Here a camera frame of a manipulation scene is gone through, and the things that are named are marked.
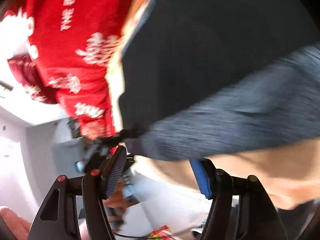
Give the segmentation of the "red printed blanket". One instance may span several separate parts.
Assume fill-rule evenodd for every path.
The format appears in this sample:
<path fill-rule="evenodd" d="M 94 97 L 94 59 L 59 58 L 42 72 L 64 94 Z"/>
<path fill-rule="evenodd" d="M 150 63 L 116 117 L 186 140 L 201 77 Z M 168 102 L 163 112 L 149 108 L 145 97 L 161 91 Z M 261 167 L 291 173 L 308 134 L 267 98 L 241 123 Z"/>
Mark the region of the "red printed blanket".
<path fill-rule="evenodd" d="M 111 57 L 132 0 L 1 0 L 3 16 L 27 20 L 27 50 L 47 87 L 90 139 L 115 134 L 108 83 Z"/>

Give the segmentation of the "red tasselled pillow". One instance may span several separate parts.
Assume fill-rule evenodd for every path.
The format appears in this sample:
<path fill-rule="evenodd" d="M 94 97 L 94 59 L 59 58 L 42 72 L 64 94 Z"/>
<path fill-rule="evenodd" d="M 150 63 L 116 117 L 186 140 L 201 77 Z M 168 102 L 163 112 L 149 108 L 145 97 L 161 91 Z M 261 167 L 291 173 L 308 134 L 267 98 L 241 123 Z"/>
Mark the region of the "red tasselled pillow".
<path fill-rule="evenodd" d="M 44 85 L 35 62 L 28 54 L 12 57 L 7 62 L 15 80 L 32 100 L 49 105 L 58 104 L 56 89 Z"/>

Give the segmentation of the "red yellow packet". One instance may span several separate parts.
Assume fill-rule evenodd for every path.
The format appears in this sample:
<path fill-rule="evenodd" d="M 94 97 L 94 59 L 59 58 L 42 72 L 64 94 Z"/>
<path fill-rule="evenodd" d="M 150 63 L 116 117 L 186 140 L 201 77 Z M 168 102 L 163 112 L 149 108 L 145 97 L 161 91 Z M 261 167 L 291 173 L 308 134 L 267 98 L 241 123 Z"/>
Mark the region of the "red yellow packet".
<path fill-rule="evenodd" d="M 164 225 L 161 228 L 153 230 L 148 239 L 174 240 L 175 238 L 172 237 L 170 228 L 167 225 Z"/>

